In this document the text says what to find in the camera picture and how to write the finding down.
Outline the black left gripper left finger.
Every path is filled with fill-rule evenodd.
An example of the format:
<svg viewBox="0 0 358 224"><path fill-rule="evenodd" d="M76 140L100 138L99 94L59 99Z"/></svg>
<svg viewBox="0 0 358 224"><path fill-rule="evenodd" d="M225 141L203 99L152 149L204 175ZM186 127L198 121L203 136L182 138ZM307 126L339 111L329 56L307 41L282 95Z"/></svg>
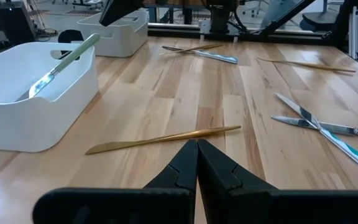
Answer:
<svg viewBox="0 0 358 224"><path fill-rule="evenodd" d="M193 223L198 145L187 141L141 189L65 187L35 203L34 223Z"/></svg>

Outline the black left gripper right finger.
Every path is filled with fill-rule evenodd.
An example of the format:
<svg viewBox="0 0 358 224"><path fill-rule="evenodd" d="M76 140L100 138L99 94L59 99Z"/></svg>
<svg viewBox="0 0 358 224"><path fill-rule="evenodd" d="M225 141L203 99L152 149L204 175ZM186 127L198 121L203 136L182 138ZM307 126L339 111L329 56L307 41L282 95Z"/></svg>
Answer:
<svg viewBox="0 0 358 224"><path fill-rule="evenodd" d="M358 190L280 190L208 141L198 141L208 223L358 223Z"/></svg>

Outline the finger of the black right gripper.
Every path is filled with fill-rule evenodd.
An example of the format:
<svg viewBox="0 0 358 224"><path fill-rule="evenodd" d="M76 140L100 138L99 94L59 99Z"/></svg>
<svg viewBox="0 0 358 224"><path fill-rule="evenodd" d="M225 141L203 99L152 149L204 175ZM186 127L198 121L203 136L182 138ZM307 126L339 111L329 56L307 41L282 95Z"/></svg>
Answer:
<svg viewBox="0 0 358 224"><path fill-rule="evenodd" d="M99 18L99 23L105 27L109 26L143 6L143 0L107 0Z"/></svg>

